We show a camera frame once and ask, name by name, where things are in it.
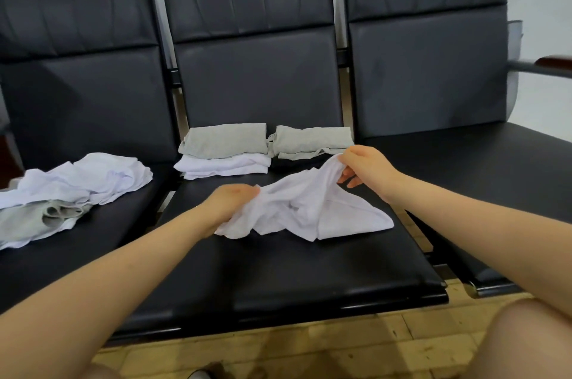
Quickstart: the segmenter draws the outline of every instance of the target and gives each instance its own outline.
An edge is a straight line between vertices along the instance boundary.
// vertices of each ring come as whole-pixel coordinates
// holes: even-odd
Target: person's right arm
[[[348,166],[340,183],[350,178],[350,188],[365,183],[385,202],[408,210],[572,318],[572,224],[478,201],[412,178],[397,171],[373,147],[352,146],[339,158]]]

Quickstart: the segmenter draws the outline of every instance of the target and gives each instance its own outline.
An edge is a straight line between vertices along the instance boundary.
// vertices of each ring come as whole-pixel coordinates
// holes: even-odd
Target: black leather chair
[[[153,0],[0,0],[1,86],[25,168],[107,152],[153,171],[74,229],[1,251],[0,312],[154,223],[178,144],[159,40]]]
[[[507,123],[507,0],[346,0],[355,133],[404,173],[572,222],[572,144]],[[416,219],[474,296],[519,290]]]
[[[332,0],[165,0],[189,125],[341,126]],[[184,182],[160,224],[225,183]],[[288,232],[199,242],[113,339],[167,339],[447,302],[443,280],[395,228],[310,243]]]

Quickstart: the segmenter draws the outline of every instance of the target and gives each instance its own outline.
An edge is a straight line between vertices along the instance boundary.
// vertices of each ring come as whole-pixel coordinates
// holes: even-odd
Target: hand
[[[406,175],[397,171],[383,154],[373,147],[351,146],[338,156],[341,163],[347,165],[338,183],[351,179],[348,188],[365,183],[375,191],[383,201],[392,204]]]
[[[234,184],[219,186],[199,205],[202,214],[208,218],[213,229],[211,235],[220,224],[228,221],[247,202],[260,193],[260,187]]]

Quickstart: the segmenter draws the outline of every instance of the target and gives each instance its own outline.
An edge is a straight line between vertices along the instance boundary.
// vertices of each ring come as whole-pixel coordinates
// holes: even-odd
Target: folded gray cloth
[[[39,201],[0,210],[0,250],[71,229],[91,205],[76,206],[60,200]]]
[[[243,153],[268,154],[266,123],[191,128],[179,146],[179,153],[201,159],[223,159]]]
[[[268,138],[268,154],[280,159],[310,159],[324,153],[342,153],[353,145],[352,132],[348,127],[294,129],[277,126],[276,133]]]

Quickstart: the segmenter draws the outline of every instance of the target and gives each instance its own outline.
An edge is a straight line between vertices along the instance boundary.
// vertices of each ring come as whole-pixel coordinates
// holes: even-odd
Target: bare thigh
[[[78,379],[122,379],[122,376],[104,365],[90,364]]]
[[[572,321],[537,300],[506,306],[463,379],[572,377]]]

